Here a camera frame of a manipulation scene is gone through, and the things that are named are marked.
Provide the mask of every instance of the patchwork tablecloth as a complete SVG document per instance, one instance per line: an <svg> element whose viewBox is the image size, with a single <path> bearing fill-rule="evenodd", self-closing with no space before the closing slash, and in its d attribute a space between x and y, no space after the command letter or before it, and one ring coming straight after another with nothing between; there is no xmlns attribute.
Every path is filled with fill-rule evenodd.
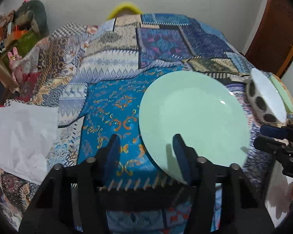
<svg viewBox="0 0 293 234"><path fill-rule="evenodd" d="M218 30L184 15L133 15L99 27L69 23L34 50L23 59L33 75L14 99L59 107L58 137L47 156L49 169L57 162L64 166L82 162L116 133L121 139L118 170L102 189L173 185L174 180L145 154L138 113L141 98L154 80L187 69L240 82L228 89L240 102L251 130L243 169L252 184L261 188L269 156L253 147L261 124L253 116L243 84L253 66ZM3 211L17 229L38 186L1 169L0 186ZM218 191L212 230L219 226L220 206ZM107 212L107 219L117 233L181 233L190 209L191 200L154 212Z"/></svg>

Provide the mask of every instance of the white cloth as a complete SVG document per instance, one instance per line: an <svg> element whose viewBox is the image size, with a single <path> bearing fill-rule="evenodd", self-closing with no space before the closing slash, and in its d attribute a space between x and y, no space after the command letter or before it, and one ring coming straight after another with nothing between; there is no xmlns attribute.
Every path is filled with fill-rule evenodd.
<svg viewBox="0 0 293 234"><path fill-rule="evenodd" d="M11 101L0 107L0 168L38 185L56 138L58 108Z"/></svg>

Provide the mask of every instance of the white plate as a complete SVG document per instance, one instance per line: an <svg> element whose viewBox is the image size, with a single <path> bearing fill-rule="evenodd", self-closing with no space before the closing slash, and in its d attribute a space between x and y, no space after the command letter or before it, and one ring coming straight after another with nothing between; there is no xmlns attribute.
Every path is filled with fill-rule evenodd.
<svg viewBox="0 0 293 234"><path fill-rule="evenodd" d="M148 87L139 128L156 164L183 183L172 149L176 133L199 156L223 166L242 166L250 144L247 119L236 97L217 80L192 71L171 72Z"/></svg>

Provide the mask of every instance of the screw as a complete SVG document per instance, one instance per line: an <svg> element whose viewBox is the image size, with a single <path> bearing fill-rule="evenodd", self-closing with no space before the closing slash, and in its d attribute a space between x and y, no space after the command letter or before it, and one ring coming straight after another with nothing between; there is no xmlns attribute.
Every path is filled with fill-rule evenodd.
<svg viewBox="0 0 293 234"><path fill-rule="evenodd" d="M199 163L206 163L207 159L206 159L205 157L198 157L198 158L197 158L197 161L198 161Z"/></svg>
<svg viewBox="0 0 293 234"><path fill-rule="evenodd" d="M230 165L230 167L231 167L232 169L234 169L234 170L238 170L238 169L240 169L240 166L239 166L237 163L232 163L232 164Z"/></svg>
<svg viewBox="0 0 293 234"><path fill-rule="evenodd" d="M59 169L61 169L63 166L60 164L60 163L57 163L57 164L55 164L54 166L53 166L53 169L54 170L59 170Z"/></svg>
<svg viewBox="0 0 293 234"><path fill-rule="evenodd" d="M86 159L86 162L87 163L93 163L95 161L96 161L96 158L95 157L89 157L89 158Z"/></svg>

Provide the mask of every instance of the light green plate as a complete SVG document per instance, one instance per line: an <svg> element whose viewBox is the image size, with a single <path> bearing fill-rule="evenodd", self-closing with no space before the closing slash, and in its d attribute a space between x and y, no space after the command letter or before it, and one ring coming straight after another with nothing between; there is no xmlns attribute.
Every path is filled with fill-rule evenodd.
<svg viewBox="0 0 293 234"><path fill-rule="evenodd" d="M148 87L139 128L156 164L183 183L172 149L176 133L199 156L223 166L242 166L250 145L247 119L236 97L217 80L192 71L171 72Z"/></svg>
<svg viewBox="0 0 293 234"><path fill-rule="evenodd" d="M287 91L282 87L281 83L274 76L270 76L269 80L273 83L273 85L279 92L287 113L293 113L293 105Z"/></svg>

